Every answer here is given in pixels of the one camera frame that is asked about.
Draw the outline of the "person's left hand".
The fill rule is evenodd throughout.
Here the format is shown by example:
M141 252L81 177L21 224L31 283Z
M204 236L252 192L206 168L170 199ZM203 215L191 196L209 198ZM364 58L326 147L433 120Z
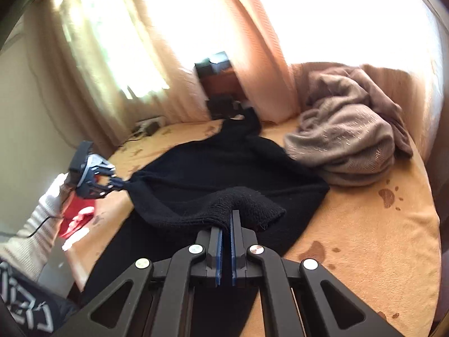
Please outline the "person's left hand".
M69 207L69 205L71 205L74 197L75 197L75 190L72 187L68 186L65 183L60 186L59 188L60 215L65 214L66 209Z

